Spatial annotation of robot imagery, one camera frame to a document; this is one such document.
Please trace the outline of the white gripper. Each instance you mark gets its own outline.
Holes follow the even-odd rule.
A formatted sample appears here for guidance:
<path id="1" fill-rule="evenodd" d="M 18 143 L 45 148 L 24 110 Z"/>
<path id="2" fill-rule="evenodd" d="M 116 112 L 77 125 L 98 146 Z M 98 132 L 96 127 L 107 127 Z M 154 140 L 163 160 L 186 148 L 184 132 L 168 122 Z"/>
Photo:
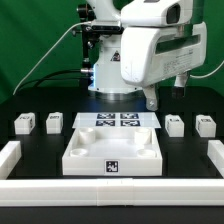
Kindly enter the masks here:
<path id="1" fill-rule="evenodd" d="M 205 23 L 193 26 L 189 39 L 176 38 L 177 27 L 128 27 L 121 37 L 121 75 L 127 84 L 144 88 L 146 108 L 158 109 L 152 84 L 176 76 L 173 98 L 182 98 L 189 78 L 187 71 L 204 63 L 207 46 Z"/>

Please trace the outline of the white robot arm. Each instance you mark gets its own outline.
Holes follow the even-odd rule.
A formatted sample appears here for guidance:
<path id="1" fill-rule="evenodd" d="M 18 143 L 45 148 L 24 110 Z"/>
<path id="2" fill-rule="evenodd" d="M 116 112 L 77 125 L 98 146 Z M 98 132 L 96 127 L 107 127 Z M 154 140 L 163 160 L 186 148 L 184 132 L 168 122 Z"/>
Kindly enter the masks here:
<path id="1" fill-rule="evenodd" d="M 83 23 L 83 68 L 88 91 L 106 100 L 142 94 L 158 108 L 157 85 L 175 79 L 172 96 L 185 94 L 189 72 L 205 61 L 205 0 L 86 0 L 77 7 Z"/>

